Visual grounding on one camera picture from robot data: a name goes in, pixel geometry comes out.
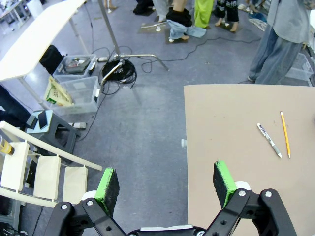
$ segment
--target transparent storage bin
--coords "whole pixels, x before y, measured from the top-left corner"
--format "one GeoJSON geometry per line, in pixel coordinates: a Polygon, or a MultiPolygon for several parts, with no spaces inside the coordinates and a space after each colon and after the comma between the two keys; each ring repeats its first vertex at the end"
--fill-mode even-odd
{"type": "Polygon", "coordinates": [[[311,75],[313,75],[313,70],[309,61],[304,54],[299,53],[286,77],[307,81],[312,86],[309,79],[311,75]]]}
{"type": "Polygon", "coordinates": [[[74,55],[74,56],[66,56],[63,58],[55,72],[53,73],[53,77],[56,78],[60,83],[66,82],[66,81],[71,81],[71,80],[76,80],[76,79],[81,79],[81,78],[86,78],[91,76],[92,72],[90,71],[91,68],[94,68],[97,66],[97,60],[96,60],[96,55],[91,54],[91,55],[74,55]],[[76,58],[86,58],[89,57],[91,59],[91,62],[89,63],[88,67],[80,74],[69,74],[66,72],[65,65],[67,61],[76,59],[76,58]]]}
{"type": "Polygon", "coordinates": [[[60,83],[71,96],[74,105],[69,107],[50,104],[58,115],[82,114],[96,112],[98,108],[100,85],[98,77],[87,77],[60,83]]]}

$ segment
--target white pen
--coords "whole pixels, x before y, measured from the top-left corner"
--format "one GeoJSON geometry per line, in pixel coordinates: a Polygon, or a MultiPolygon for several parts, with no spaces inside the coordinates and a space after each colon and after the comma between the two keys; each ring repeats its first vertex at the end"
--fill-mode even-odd
{"type": "Polygon", "coordinates": [[[272,141],[272,139],[270,138],[269,134],[267,133],[267,131],[262,127],[262,125],[260,123],[257,124],[258,129],[260,130],[260,132],[266,137],[266,139],[269,141],[270,145],[272,146],[272,148],[274,149],[274,151],[276,152],[276,154],[282,158],[282,155],[279,151],[279,149],[277,148],[277,146],[275,145],[275,143],[272,141]]]}

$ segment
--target yellow pencil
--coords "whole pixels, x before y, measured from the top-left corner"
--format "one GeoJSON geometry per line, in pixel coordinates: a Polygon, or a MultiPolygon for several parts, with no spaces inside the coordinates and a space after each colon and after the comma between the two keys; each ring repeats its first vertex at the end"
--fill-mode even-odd
{"type": "Polygon", "coordinates": [[[285,125],[285,120],[284,120],[284,113],[281,111],[280,114],[281,114],[281,118],[282,118],[283,129],[284,129],[287,154],[289,155],[289,158],[291,158],[290,144],[289,144],[289,138],[287,137],[286,125],[285,125]]]}

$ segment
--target white trash can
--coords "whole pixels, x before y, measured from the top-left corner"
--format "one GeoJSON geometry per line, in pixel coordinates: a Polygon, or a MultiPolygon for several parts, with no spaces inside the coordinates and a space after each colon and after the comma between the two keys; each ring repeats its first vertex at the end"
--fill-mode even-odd
{"type": "Polygon", "coordinates": [[[28,7],[34,19],[36,19],[44,11],[40,0],[31,0],[26,4],[26,6],[28,7]]]}

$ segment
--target bottle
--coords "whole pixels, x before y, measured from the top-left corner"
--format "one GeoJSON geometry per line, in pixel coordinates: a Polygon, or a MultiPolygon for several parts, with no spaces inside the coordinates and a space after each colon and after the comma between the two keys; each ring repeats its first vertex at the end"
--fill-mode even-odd
{"type": "Polygon", "coordinates": [[[7,140],[5,140],[2,135],[0,135],[0,152],[11,156],[14,153],[14,147],[12,147],[12,145],[7,140]]]}

